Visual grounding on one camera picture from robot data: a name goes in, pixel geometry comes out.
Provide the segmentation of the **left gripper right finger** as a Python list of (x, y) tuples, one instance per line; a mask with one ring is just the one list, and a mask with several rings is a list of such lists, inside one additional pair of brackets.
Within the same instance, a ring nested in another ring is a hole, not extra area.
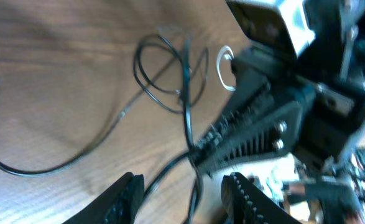
[(221, 201), (233, 223), (300, 224), (239, 172), (223, 177)]

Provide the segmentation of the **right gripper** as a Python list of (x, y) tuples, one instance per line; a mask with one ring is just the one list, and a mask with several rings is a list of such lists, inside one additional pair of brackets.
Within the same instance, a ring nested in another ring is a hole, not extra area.
[(279, 81), (291, 101), (278, 104), (270, 83), (276, 60), (238, 56), (231, 70), (236, 90), (196, 144), (193, 163), (204, 174), (288, 153), (306, 165), (340, 165), (365, 133), (363, 88), (290, 72)]

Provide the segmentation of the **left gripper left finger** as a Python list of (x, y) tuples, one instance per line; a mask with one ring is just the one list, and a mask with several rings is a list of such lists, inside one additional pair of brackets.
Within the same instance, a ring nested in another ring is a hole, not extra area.
[(144, 197), (144, 176), (125, 173), (66, 224), (132, 224)]

